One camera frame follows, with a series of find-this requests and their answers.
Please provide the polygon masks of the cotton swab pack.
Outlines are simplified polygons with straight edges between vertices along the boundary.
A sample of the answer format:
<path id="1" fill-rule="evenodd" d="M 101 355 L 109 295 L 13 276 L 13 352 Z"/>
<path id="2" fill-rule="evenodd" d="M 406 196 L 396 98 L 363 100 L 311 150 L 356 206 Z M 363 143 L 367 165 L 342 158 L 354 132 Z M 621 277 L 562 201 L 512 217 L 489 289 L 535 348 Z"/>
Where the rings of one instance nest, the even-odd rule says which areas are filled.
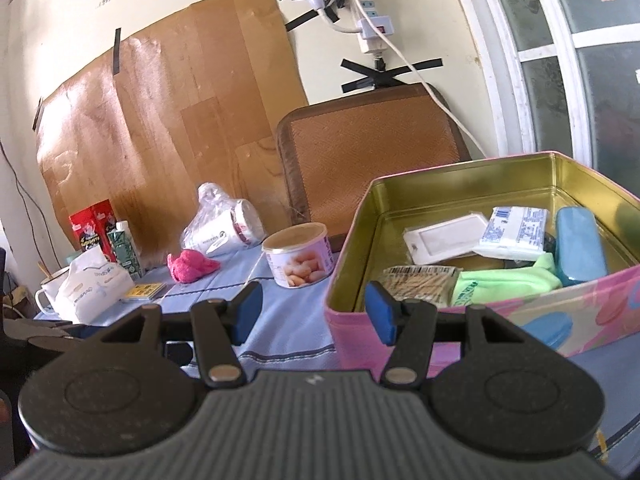
<path id="1" fill-rule="evenodd" d="M 380 282 L 398 301 L 422 300 L 442 309 L 450 306 L 459 275 L 455 266 L 391 266 Z"/>

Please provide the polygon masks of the green cloth glove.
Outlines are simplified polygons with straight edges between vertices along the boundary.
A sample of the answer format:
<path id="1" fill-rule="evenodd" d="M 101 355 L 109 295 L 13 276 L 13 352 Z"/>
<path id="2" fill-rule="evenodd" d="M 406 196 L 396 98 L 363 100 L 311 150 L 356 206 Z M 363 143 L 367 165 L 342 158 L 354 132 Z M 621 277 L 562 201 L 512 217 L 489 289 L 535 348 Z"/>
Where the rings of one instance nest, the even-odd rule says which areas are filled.
<path id="1" fill-rule="evenodd" d="M 562 287 L 551 254 L 545 252 L 532 266 L 513 269 L 463 271 L 459 274 L 451 307 L 539 296 Z"/>

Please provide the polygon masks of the small yellow card pack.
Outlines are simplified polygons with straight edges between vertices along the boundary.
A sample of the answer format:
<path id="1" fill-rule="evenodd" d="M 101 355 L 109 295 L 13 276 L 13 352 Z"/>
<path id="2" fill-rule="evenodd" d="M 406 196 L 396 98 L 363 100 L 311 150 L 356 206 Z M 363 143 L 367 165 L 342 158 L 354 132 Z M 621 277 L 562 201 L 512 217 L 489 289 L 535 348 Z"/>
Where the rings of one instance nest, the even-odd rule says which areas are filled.
<path id="1" fill-rule="evenodd" d="M 164 283 L 137 284 L 122 296 L 122 301 L 151 301 L 160 296 L 165 289 Z"/>

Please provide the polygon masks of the white packaged pad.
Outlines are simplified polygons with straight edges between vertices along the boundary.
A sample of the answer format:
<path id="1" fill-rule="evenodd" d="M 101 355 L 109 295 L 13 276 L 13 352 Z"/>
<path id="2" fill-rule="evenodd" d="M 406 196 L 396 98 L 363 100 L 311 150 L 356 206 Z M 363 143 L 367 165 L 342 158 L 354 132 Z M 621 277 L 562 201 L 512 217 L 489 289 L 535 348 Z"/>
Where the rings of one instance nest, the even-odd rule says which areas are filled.
<path id="1" fill-rule="evenodd" d="M 469 255 L 488 227 L 484 214 L 466 216 L 405 230 L 402 238 L 417 266 L 429 266 Z"/>

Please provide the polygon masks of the white blue tissue packet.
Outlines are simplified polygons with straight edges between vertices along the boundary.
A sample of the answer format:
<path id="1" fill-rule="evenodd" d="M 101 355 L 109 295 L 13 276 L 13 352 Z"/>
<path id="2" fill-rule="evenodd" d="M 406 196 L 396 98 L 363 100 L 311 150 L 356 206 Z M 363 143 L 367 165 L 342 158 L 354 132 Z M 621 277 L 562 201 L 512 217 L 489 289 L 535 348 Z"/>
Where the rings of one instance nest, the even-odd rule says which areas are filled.
<path id="1" fill-rule="evenodd" d="M 473 252 L 485 258 L 536 261 L 544 253 L 547 219 L 544 208 L 495 207 Z"/>

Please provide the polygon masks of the blue plastic case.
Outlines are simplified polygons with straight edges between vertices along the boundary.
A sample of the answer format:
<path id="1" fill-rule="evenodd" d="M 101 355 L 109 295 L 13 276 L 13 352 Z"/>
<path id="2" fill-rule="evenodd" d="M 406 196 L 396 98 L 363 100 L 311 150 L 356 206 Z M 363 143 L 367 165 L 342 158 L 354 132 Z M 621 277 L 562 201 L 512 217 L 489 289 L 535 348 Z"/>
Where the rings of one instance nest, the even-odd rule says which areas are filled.
<path id="1" fill-rule="evenodd" d="M 594 214 L 585 207 L 563 207 L 555 216 L 555 266 L 567 286 L 608 275 L 603 244 Z"/>

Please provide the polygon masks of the plastic bag with paper cups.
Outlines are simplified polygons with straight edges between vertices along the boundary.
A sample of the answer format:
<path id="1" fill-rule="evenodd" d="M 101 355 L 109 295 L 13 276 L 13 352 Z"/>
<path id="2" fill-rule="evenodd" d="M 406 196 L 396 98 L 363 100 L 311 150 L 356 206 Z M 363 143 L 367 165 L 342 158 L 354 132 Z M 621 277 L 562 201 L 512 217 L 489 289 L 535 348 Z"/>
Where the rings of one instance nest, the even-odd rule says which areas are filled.
<path id="1" fill-rule="evenodd" d="M 180 246 L 213 258 L 254 247 L 264 238 L 262 220 L 248 200 L 206 182 L 198 187 L 198 211 L 183 230 Z"/>

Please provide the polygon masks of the white peanut can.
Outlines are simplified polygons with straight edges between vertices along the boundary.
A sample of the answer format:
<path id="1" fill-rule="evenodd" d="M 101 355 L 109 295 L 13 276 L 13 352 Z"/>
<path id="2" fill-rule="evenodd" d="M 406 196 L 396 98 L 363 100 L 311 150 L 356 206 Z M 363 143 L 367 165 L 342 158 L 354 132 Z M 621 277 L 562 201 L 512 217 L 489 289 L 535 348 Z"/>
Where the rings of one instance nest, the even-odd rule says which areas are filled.
<path id="1" fill-rule="evenodd" d="M 320 222 L 296 224 L 268 236 L 262 253 L 276 283 L 287 289 L 317 284 L 335 268 L 328 229 Z"/>

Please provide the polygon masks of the green drink carton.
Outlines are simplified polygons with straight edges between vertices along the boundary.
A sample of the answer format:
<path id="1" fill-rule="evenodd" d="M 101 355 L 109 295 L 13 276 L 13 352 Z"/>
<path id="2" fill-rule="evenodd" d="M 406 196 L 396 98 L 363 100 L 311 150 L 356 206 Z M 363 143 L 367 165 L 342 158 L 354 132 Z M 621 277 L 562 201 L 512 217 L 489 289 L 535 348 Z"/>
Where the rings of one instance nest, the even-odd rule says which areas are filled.
<path id="1" fill-rule="evenodd" d="M 107 233 L 117 263 L 128 271 L 133 280 L 144 275 L 140 255 L 127 221 L 117 221 L 114 229 Z"/>

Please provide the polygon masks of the red snack bag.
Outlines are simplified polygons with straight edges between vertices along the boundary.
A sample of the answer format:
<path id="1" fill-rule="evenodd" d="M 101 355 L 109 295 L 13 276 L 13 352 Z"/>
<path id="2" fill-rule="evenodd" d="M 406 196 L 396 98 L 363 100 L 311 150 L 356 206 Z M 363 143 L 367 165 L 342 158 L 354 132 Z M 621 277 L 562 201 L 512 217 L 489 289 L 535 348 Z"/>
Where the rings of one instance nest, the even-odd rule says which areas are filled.
<path id="1" fill-rule="evenodd" d="M 99 247 L 110 261 L 116 261 L 111 241 L 108 238 L 116 229 L 116 217 L 109 200 L 95 203 L 88 208 L 77 211 L 68 217 L 82 252 Z"/>

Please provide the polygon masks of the brown woven chair back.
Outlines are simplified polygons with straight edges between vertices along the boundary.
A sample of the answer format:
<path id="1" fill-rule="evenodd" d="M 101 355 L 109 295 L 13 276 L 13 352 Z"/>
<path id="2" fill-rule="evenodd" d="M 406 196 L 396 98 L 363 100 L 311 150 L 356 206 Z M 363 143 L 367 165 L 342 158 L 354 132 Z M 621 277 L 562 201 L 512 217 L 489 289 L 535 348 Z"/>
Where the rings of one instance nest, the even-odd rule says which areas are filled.
<path id="1" fill-rule="evenodd" d="M 435 88 L 403 84 L 286 115 L 276 141 L 291 221 L 324 224 L 338 252 L 373 180 L 469 160 L 445 103 Z"/>

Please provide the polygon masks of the black tape cross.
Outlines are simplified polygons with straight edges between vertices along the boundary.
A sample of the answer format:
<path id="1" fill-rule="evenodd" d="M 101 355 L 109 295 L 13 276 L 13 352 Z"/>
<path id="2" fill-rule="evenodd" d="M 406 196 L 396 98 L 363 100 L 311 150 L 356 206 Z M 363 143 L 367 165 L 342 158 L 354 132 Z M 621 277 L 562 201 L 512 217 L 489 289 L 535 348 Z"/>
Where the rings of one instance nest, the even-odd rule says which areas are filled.
<path id="1" fill-rule="evenodd" d="M 378 58 L 375 61 L 374 67 L 364 66 L 343 58 L 341 66 L 345 70 L 350 70 L 359 75 L 358 79 L 342 84 L 342 92 L 344 94 L 355 92 L 356 90 L 378 90 L 402 86 L 404 82 L 399 80 L 398 76 L 411 72 L 408 66 L 399 66 L 388 70 L 382 58 Z"/>

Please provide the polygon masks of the white power strip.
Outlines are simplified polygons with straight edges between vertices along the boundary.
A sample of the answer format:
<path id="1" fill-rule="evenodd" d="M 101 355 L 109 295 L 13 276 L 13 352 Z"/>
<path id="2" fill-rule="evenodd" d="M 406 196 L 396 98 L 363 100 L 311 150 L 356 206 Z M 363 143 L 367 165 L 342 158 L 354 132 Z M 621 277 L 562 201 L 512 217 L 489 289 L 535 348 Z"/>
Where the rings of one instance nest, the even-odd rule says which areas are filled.
<path id="1" fill-rule="evenodd" d="M 352 12 L 352 19 L 360 32 L 356 35 L 360 50 L 363 54 L 380 56 L 388 45 L 376 34 L 369 22 L 362 17 L 358 4 L 363 8 L 364 14 L 375 24 L 376 29 L 385 37 L 393 36 L 395 29 L 392 19 L 385 14 L 379 14 L 375 0 L 348 0 L 348 7 Z"/>

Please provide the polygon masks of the wood pattern wall sheet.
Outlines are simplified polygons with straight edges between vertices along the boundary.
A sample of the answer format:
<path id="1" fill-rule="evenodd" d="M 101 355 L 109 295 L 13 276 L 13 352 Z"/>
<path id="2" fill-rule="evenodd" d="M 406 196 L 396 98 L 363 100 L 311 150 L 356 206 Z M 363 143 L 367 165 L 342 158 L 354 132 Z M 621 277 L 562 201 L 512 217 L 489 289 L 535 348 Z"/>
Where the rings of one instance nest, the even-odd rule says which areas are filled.
<path id="1" fill-rule="evenodd" d="M 198 187 L 245 198 L 268 232 L 291 222 L 276 143 L 305 106 L 277 0 L 202 0 L 135 32 L 43 104 L 37 160 L 58 225 L 108 200 L 161 263 Z"/>

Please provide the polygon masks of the window frame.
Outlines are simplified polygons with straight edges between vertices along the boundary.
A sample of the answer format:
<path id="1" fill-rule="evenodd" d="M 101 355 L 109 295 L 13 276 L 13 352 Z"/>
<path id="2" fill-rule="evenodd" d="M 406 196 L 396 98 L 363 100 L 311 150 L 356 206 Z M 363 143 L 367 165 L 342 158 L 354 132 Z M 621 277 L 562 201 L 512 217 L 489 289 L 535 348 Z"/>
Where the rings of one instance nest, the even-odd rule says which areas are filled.
<path id="1" fill-rule="evenodd" d="M 557 151 L 639 189 L 639 0 L 459 0 L 499 155 Z"/>

